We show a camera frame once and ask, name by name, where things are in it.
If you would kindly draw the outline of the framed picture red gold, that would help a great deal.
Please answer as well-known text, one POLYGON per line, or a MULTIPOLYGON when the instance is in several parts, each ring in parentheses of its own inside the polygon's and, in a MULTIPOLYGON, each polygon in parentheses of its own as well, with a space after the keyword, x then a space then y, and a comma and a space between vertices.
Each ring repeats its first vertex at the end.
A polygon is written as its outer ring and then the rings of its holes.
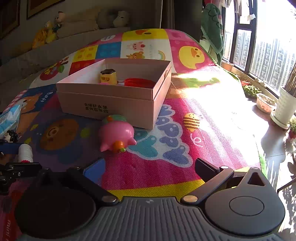
POLYGON ((64 0, 27 0, 27 20, 64 0))

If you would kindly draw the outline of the red round lid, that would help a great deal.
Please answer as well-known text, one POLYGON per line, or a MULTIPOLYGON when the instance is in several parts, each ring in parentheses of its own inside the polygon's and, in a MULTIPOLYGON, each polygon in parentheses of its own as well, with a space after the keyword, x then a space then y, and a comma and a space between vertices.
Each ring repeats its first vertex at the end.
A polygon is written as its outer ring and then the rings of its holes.
POLYGON ((155 82, 143 78, 127 78, 124 80, 124 86, 153 88, 155 86, 155 82))

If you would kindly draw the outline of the pink pig toy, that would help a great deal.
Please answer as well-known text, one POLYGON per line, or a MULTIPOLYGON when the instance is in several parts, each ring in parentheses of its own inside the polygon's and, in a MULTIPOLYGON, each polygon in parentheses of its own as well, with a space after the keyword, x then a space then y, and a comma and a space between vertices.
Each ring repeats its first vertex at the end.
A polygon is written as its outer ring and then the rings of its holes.
POLYGON ((133 126, 125 120, 119 120, 115 115, 109 115, 104 119, 98 134, 100 152, 123 153, 129 146, 137 144, 133 126))

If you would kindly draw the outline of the potted palm plant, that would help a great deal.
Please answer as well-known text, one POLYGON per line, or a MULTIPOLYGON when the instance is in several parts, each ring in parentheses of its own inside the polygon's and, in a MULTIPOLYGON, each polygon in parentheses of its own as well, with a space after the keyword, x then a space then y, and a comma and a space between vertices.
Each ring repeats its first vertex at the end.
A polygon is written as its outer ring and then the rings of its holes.
POLYGON ((293 67, 284 89, 290 95, 296 97, 296 66, 293 67))

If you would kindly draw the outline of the white bear plush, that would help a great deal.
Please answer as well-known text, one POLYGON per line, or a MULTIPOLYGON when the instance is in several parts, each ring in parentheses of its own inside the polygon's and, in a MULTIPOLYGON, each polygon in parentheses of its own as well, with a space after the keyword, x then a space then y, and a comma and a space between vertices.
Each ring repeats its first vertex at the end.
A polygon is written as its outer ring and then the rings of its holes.
POLYGON ((113 20, 113 26, 116 28, 125 27, 128 24, 130 15, 127 11, 119 11, 117 17, 113 20))

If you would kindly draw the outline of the grey sofa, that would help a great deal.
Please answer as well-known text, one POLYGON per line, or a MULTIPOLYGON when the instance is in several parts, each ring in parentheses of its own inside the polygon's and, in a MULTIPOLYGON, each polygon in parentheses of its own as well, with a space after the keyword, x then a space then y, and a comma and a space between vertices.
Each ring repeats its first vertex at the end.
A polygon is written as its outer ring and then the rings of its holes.
POLYGON ((122 27, 80 33, 55 40, 9 60, 1 66, 1 111, 20 91, 29 87, 41 70, 89 43, 129 30, 130 27, 122 27))

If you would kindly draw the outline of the pink plastic planter bowl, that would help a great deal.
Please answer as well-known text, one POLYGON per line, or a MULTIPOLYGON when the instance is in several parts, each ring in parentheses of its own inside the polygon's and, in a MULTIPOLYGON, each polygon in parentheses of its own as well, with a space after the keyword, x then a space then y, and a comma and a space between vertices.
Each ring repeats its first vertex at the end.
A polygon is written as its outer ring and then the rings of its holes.
POLYGON ((271 114, 272 111, 276 108, 276 102, 270 97, 258 93, 256 99, 256 106, 264 113, 271 114))

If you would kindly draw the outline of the yellow pudding toy figure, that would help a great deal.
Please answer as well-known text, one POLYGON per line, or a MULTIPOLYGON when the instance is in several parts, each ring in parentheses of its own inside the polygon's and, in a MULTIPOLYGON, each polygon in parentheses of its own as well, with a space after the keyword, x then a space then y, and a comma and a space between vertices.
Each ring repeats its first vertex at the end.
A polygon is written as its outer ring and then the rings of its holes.
POLYGON ((114 69, 104 69, 100 72, 100 83, 108 85, 117 85, 117 75, 114 69))

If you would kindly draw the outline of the white bottle red cap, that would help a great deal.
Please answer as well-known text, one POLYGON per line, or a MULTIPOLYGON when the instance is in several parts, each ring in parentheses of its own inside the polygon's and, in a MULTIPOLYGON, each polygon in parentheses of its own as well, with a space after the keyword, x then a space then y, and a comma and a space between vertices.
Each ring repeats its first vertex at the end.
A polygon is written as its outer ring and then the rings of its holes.
POLYGON ((33 151, 30 145, 21 144, 18 149, 18 162, 19 163, 32 163, 33 151))

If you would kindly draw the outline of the grey neck pillow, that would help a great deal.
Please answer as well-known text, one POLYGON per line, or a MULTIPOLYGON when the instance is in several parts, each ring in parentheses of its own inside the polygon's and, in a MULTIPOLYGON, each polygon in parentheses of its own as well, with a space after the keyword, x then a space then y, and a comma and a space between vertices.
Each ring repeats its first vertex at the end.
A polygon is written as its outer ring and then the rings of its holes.
POLYGON ((97 16, 97 25, 100 29, 109 29, 120 27, 115 19, 118 17, 118 11, 116 9, 102 9, 97 16))

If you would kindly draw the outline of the black haired wind-up figure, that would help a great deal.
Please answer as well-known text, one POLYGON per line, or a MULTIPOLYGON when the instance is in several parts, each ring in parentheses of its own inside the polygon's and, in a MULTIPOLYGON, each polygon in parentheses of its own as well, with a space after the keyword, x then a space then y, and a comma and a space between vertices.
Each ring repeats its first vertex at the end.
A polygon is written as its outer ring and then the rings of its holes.
POLYGON ((3 140, 6 143, 17 143, 19 136, 14 130, 8 130, 3 137, 3 140))

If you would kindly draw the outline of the yellow plush toy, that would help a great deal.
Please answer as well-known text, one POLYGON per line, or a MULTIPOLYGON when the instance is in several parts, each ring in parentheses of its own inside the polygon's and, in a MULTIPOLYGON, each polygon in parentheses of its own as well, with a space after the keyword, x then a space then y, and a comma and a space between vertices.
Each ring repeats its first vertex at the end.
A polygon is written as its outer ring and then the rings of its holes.
POLYGON ((52 27, 52 22, 47 21, 45 26, 36 33, 33 41, 23 42, 22 44, 20 44, 19 50, 22 53, 25 53, 30 51, 31 49, 36 49, 46 44, 48 37, 53 33, 52 27))

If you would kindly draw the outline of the boy doll plush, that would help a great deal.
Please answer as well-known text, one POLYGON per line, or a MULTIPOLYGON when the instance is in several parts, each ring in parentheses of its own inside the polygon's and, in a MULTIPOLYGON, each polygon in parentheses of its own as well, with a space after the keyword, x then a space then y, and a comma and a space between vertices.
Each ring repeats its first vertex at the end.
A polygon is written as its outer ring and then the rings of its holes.
POLYGON ((51 21, 47 21, 45 28, 47 29, 47 37, 45 43, 50 43, 58 39, 57 31, 62 27, 62 23, 66 18, 66 14, 63 11, 59 11, 57 17, 55 18, 54 25, 51 21))

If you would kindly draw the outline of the colourful cartoon play mat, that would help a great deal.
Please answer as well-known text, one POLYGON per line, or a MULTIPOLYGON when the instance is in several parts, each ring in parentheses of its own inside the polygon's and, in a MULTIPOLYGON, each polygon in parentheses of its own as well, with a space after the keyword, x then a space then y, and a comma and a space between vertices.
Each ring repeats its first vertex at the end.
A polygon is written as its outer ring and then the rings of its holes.
MULTIPOLYGON (((118 203, 101 208, 72 235, 34 238, 21 233, 15 209, 36 176, 17 178, 8 195, 1 195, 1 240, 275 240, 276 231, 261 236, 231 234, 210 222, 200 207, 181 203, 183 196, 204 184, 195 172, 198 158, 236 172, 259 168, 245 102, 240 80, 176 30, 125 32, 61 59, 3 113, 22 106, 18 143, 30 145, 33 162, 40 163, 42 170, 63 172, 103 158, 100 186, 118 203), (123 153, 100 152, 98 133, 106 117, 64 113, 56 88, 60 80, 108 58, 167 60, 173 66, 154 128, 133 126, 137 144, 123 153)), ((127 121, 122 115, 109 115, 127 121)))

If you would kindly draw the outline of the blue white wipes packet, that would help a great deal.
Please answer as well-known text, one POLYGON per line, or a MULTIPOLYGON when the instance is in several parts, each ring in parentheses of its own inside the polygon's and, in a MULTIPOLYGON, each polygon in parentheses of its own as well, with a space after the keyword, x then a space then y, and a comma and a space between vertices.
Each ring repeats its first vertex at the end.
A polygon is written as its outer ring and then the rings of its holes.
POLYGON ((6 113, 1 114, 1 124, 0 124, 0 137, 3 138, 4 135, 9 130, 14 130, 18 128, 22 106, 20 104, 14 105, 6 113))

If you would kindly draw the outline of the white plant pot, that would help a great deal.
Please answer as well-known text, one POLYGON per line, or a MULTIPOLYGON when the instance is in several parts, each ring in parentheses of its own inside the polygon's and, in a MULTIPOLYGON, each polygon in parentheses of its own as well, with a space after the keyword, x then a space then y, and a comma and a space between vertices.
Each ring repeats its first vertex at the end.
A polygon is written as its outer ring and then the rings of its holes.
POLYGON ((280 97, 270 117, 274 123, 284 130, 289 129, 289 121, 296 109, 296 98, 289 94, 283 87, 280 89, 280 97))

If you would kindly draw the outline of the beige pillow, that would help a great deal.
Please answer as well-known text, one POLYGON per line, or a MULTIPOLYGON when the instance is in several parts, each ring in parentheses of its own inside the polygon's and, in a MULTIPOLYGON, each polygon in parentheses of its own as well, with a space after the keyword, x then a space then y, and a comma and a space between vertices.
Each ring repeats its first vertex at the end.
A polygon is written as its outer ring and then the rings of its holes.
POLYGON ((57 30, 58 38, 61 39, 98 30, 99 27, 96 20, 100 10, 99 7, 95 7, 72 15, 67 15, 63 11, 59 11, 55 18, 56 24, 59 26, 57 30))

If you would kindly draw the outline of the green hanging towel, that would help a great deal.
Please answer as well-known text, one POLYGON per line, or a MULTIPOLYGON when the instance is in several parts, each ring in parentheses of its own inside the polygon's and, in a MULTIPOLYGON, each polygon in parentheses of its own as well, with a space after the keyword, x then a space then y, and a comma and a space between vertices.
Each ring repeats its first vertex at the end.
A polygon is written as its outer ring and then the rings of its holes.
POLYGON ((223 57, 223 25, 220 9, 213 3, 207 3, 202 12, 201 30, 205 39, 216 53, 216 62, 221 64, 223 57))

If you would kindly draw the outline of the pink cardboard box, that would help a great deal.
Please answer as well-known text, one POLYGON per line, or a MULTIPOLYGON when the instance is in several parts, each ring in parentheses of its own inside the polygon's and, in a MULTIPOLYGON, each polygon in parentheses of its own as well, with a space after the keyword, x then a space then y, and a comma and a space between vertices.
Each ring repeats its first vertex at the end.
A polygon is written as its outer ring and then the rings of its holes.
POLYGON ((108 58, 56 83, 64 113, 102 120, 119 114, 135 127, 151 130, 171 85, 172 62, 154 59, 108 58), (100 83, 100 72, 114 69, 117 85, 100 83), (124 86, 127 78, 155 82, 153 88, 124 86))

